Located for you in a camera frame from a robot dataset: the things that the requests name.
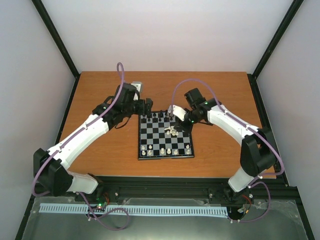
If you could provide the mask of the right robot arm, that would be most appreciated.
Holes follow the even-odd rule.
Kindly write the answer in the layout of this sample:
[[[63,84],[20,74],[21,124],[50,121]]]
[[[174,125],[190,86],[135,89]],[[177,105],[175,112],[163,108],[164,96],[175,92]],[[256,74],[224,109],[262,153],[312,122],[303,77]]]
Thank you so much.
[[[222,129],[240,145],[240,167],[228,180],[233,192],[244,190],[276,163],[275,141],[270,129],[243,121],[215,98],[204,98],[198,88],[188,91],[184,97],[190,109],[175,104],[168,108],[169,114],[176,117],[176,130],[191,132],[193,125],[204,120]]]

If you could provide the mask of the black magnetic chess board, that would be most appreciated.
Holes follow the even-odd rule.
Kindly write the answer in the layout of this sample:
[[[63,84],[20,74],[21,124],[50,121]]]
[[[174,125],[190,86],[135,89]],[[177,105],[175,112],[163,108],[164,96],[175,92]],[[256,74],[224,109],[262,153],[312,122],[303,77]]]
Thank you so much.
[[[150,117],[140,115],[138,117],[138,160],[194,158],[192,135],[175,130],[175,123],[176,117],[170,116],[164,110],[152,111]],[[164,148],[164,154],[160,153],[161,148]],[[167,154],[167,149],[171,149],[171,154]],[[190,154],[186,154],[187,149],[190,149]],[[149,150],[152,150],[152,155],[148,155]]]

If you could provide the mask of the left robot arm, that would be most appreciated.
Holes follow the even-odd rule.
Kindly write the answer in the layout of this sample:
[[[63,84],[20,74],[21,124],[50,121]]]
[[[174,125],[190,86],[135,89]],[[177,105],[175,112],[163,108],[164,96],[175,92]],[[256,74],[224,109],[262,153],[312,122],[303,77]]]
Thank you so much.
[[[141,82],[122,83],[114,96],[97,105],[85,122],[61,142],[48,150],[39,148],[33,154],[34,181],[45,188],[45,194],[59,197],[67,192],[82,192],[92,201],[103,198],[104,188],[92,174],[69,171],[74,160],[95,140],[125,118],[150,115],[153,101],[142,99]]]

